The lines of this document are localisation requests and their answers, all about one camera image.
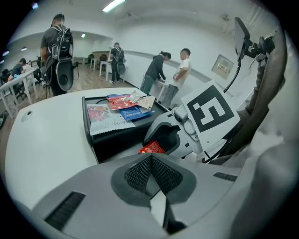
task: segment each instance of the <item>black tray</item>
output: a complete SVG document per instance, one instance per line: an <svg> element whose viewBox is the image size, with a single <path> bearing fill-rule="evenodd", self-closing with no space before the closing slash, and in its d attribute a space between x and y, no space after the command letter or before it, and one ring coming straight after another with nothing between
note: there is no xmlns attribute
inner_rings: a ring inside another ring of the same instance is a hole
<svg viewBox="0 0 299 239"><path fill-rule="evenodd" d="M87 104L96 104L101 99L106 99L106 97L82 97L85 134L89 145L94 149L98 162L105 161L116 154L122 153L122 151L124 150L134 147L137 144L141 146L145 134L152 122L160 114L168 112L166 108L155 101L152 107L152 110L154 110L155 112L149 117L133 120L132 122L135 125L134 128L113 130L110 132L91 136Z"/></svg>

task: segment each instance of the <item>wooden floor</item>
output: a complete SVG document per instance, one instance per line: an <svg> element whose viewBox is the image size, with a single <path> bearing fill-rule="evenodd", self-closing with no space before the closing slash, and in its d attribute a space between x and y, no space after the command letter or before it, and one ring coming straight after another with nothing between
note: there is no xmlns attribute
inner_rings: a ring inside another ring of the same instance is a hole
<svg viewBox="0 0 299 239"><path fill-rule="evenodd" d="M87 66L79 65L79 79L74 82L73 87L69 90L69 92L75 91L84 91L84 90L91 90L91 89L99 89L99 88L112 88L112 87L132 87L126 82L119 82L118 84L111 85L108 81L105 81L106 73L102 72L101 78L99 77L99 71L96 70L95 72L93 69L88 68ZM78 73L74 71L75 79L78 77ZM46 99L45 89L40 86L39 84L36 85L37 92L38 92L38 100L35 98L35 94L33 89L30 90L30 96L32 103L39 102L41 100ZM52 91L50 91L50 95L48 93L47 98L53 97ZM7 96L7 100L9 105L13 105L12 97ZM19 110L25 108L29 105L28 98L26 97L24 100L18 98L18 103L20 104ZM0 114L5 111L5 107L3 101L0 101ZM11 119L9 116L6 118L4 126L0 130L0 175L4 178L4 165L5 165L5 153L7 147L8 137L13 126L14 119Z"/></svg>

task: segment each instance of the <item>red wrapper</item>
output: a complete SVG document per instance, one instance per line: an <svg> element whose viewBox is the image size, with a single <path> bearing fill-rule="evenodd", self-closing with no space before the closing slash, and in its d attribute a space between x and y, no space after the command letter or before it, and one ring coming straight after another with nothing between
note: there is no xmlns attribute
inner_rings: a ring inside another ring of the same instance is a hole
<svg viewBox="0 0 299 239"><path fill-rule="evenodd" d="M142 149L139 150L139 153L160 153L165 154L164 149L158 144L157 141L152 141L151 143L144 146Z"/></svg>
<svg viewBox="0 0 299 239"><path fill-rule="evenodd" d="M130 96L123 95L120 97L107 98L111 110L126 109L137 105L138 103Z"/></svg>

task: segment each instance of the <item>white t-shirt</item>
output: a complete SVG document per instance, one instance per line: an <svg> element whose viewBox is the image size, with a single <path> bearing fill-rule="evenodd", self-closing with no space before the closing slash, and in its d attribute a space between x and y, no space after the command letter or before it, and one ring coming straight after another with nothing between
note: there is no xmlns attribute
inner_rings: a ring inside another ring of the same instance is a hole
<svg viewBox="0 0 299 239"><path fill-rule="evenodd" d="M172 81L170 82L171 85L174 85L174 86L178 87L179 89L182 88L187 76L189 75L189 73L191 71L191 61L190 61L190 59L183 60L174 75L177 76L179 74L180 70L184 67L187 67L188 71L183 75L183 77L180 78L178 81L175 81L174 79L172 79Z"/></svg>

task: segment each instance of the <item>black jacket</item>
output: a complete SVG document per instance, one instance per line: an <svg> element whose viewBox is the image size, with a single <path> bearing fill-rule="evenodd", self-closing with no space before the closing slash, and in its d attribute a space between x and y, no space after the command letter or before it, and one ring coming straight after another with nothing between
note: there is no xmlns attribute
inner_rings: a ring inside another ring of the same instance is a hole
<svg viewBox="0 0 299 239"><path fill-rule="evenodd" d="M160 78L160 76L163 78L163 80L165 80L166 77L163 73L163 62L164 59L161 55L154 57L154 60L149 65L149 68L145 74L154 80Z"/></svg>

